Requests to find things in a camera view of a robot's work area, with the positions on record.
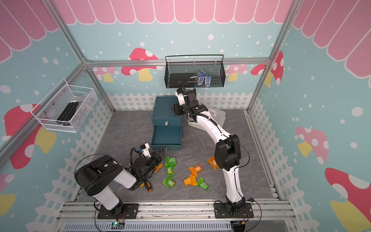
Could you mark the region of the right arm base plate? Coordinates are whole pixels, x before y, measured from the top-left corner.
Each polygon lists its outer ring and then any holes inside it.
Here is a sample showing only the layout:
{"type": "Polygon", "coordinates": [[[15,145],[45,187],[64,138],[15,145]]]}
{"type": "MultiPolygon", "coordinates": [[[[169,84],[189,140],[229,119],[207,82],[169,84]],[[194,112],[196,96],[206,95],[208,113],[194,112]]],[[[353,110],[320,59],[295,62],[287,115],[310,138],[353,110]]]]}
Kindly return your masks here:
{"type": "Polygon", "coordinates": [[[254,217],[252,206],[250,203],[246,203],[244,208],[234,212],[232,207],[227,203],[221,201],[214,202],[214,216],[215,218],[242,218],[250,219],[254,217]]]}

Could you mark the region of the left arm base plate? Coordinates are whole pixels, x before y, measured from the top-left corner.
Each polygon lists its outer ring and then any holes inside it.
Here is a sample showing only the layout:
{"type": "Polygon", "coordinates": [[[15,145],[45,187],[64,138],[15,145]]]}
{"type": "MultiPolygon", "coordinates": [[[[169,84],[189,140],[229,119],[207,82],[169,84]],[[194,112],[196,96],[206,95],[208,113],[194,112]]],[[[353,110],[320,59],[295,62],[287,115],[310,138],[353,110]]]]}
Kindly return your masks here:
{"type": "Polygon", "coordinates": [[[136,219],[139,204],[119,203],[112,210],[100,206],[98,219],[136,219]]]}

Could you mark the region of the green cookie packet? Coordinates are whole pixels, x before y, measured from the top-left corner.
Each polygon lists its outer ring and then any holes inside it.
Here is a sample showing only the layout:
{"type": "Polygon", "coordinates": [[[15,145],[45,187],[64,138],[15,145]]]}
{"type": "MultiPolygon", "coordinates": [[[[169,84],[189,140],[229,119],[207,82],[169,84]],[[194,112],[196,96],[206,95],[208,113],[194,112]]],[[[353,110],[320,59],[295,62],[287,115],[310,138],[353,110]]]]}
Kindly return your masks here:
{"type": "Polygon", "coordinates": [[[169,188],[173,188],[175,186],[175,181],[173,180],[173,176],[166,177],[166,179],[162,183],[164,186],[167,186],[169,188]]]}
{"type": "Polygon", "coordinates": [[[175,167],[177,162],[176,162],[176,157],[169,157],[169,156],[166,156],[165,157],[165,167],[175,167]]]}
{"type": "Polygon", "coordinates": [[[173,167],[166,167],[166,176],[170,177],[170,176],[174,176],[174,175],[175,175],[174,168],[173,167]]]}
{"type": "Polygon", "coordinates": [[[202,188],[203,190],[207,190],[209,188],[209,184],[207,184],[204,178],[200,177],[197,181],[197,187],[202,188]]]}

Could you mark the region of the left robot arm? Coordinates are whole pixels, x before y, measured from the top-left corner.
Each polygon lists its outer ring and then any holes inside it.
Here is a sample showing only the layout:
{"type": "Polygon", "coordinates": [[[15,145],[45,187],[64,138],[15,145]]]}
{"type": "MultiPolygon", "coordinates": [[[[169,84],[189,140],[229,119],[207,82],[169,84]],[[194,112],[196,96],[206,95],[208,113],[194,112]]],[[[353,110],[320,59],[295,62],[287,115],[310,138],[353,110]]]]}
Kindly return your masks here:
{"type": "Polygon", "coordinates": [[[152,150],[149,144],[141,145],[139,150],[131,148],[130,167],[123,167],[110,155],[99,154],[94,161],[75,167],[75,181],[88,196],[94,197],[104,210],[117,216],[124,212],[119,197],[110,188],[111,182],[119,183],[134,191],[144,185],[148,192],[153,190],[149,179],[160,168],[166,148],[152,150]]]}

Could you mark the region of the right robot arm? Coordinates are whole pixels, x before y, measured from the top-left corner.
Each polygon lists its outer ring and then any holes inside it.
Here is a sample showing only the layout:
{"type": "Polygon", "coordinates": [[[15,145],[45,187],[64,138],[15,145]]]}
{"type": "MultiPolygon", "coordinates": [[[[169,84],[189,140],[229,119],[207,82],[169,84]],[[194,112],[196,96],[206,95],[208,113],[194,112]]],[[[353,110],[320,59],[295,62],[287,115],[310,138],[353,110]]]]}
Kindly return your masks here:
{"type": "Polygon", "coordinates": [[[187,90],[179,81],[176,90],[178,104],[173,105],[172,111],[176,116],[185,115],[202,126],[215,143],[214,159],[222,169],[227,193],[226,207],[230,215],[236,216],[243,212],[246,199],[241,189],[239,170],[242,158],[239,137],[224,130],[213,118],[209,109],[199,104],[196,90],[187,90]]]}

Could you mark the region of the teal three-drawer cabinet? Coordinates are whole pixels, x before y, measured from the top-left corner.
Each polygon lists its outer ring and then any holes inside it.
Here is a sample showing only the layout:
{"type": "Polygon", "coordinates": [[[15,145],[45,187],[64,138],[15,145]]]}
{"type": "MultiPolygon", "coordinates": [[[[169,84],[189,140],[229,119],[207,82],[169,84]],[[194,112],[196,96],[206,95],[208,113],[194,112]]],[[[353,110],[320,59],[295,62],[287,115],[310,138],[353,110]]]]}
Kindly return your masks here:
{"type": "Polygon", "coordinates": [[[183,137],[183,117],[176,116],[173,105],[178,103],[176,96],[157,96],[151,117],[154,127],[151,147],[156,150],[181,150],[183,137]]]}

